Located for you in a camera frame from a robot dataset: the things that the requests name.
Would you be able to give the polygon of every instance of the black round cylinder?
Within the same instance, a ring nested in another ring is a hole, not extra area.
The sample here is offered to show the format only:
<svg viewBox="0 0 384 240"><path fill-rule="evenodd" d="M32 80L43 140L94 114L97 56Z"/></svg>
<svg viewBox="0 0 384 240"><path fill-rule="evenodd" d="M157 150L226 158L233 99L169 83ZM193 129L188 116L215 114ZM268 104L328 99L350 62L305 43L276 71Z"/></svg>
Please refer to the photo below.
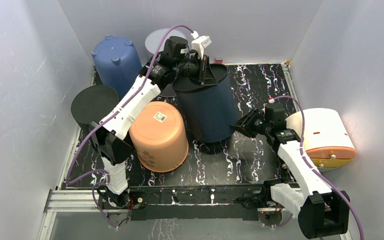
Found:
<svg viewBox="0 0 384 240"><path fill-rule="evenodd" d="M83 137L89 134L89 124L99 123L119 103L119 95L110 86L90 86L75 96L71 114L80 126Z"/></svg>

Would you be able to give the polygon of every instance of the white lid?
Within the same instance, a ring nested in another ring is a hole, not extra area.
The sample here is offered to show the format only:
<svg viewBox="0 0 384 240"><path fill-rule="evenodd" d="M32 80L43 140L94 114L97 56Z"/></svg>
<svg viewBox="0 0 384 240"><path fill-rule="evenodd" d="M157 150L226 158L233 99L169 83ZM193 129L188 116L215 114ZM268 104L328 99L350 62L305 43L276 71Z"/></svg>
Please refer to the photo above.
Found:
<svg viewBox="0 0 384 240"><path fill-rule="evenodd" d="M163 38L164 34L169 30L169 28L161 28L158 30L155 30L151 32L145 39L145 48L148 52L151 54L155 53L155 50L158 47L158 44L160 43L161 39ZM169 39L171 36L177 36L186 39L185 35L179 31L174 29L171 31L167 37L165 38L164 42L162 43L161 47L159 48L159 52L161 52L164 49L164 44L166 43L166 40Z"/></svg>

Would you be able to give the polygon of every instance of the black table mat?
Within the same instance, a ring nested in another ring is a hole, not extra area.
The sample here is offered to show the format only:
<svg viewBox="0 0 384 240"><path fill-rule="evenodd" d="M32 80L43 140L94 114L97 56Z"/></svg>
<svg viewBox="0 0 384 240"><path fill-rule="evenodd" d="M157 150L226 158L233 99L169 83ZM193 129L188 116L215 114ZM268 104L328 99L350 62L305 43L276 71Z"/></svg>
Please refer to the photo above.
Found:
<svg viewBox="0 0 384 240"><path fill-rule="evenodd" d="M262 109L269 97L290 95L289 86L280 64L228 65L232 94L238 111L244 115L252 108ZM158 97L179 109L176 98ZM287 115L296 112L291 100L281 99ZM285 178L293 180L289 172L281 168L281 162L264 136L254 139L235 132L229 139L213 144L196 141L187 128L189 152L184 163L167 173L157 173L143 167L135 153L127 160L126 175L129 186L196 186L236 185L262 183L265 180ZM77 146L83 139L80 133ZM71 173L71 179L104 164L88 143L80 152ZM63 189L90 189L96 181L104 181L102 174L93 174Z"/></svg>

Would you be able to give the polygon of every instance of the dark blue bucket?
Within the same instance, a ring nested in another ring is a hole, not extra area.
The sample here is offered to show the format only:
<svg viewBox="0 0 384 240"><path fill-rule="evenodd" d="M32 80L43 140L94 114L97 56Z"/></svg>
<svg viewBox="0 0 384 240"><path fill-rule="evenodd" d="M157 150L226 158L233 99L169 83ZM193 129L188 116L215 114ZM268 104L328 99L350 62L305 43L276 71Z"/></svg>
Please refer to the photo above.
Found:
<svg viewBox="0 0 384 240"><path fill-rule="evenodd" d="M187 77L173 83L186 127L202 143L227 139L234 132L231 124L239 119L228 68L223 64L211 64L211 70L219 80L216 86L197 85Z"/></svg>

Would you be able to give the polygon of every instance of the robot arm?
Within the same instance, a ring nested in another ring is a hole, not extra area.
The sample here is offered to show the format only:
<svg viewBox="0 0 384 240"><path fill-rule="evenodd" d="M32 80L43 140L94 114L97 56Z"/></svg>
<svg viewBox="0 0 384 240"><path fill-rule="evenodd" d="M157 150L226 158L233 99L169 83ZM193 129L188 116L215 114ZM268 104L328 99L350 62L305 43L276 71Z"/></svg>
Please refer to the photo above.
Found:
<svg viewBox="0 0 384 240"><path fill-rule="evenodd" d="M281 179L265 181L264 201L277 202L289 210L298 218L299 227L308 239L347 232L348 206L313 172L318 171L313 162L309 161L307 165L303 160L303 157L310 158L305 151L301 154L297 133L286 127L285 110L281 104L268 103L263 111L255 108L232 126L246 137L266 136L301 188L301 192L296 192Z"/></svg>
<svg viewBox="0 0 384 240"><path fill-rule="evenodd" d="M124 206L127 200L126 190L129 185L126 179L125 160L130 157L134 148L129 129L146 105L179 77L188 77L192 82L203 86L218 84L218 79L214 75L208 77L212 71L209 57L204 55L204 48L211 43L210 38L208 36L194 36L194 38L190 52L187 51L186 39L178 36L167 39L164 51L160 52L159 59L152 66L148 79L145 79L145 75L151 61L140 70L126 96L100 123L109 118L112 119L97 129L91 137L92 144L101 156L109 177L107 185L100 186L97 190L99 195L108 199L114 207ZM98 125L97 122L92 122L89 128L92 130Z"/></svg>

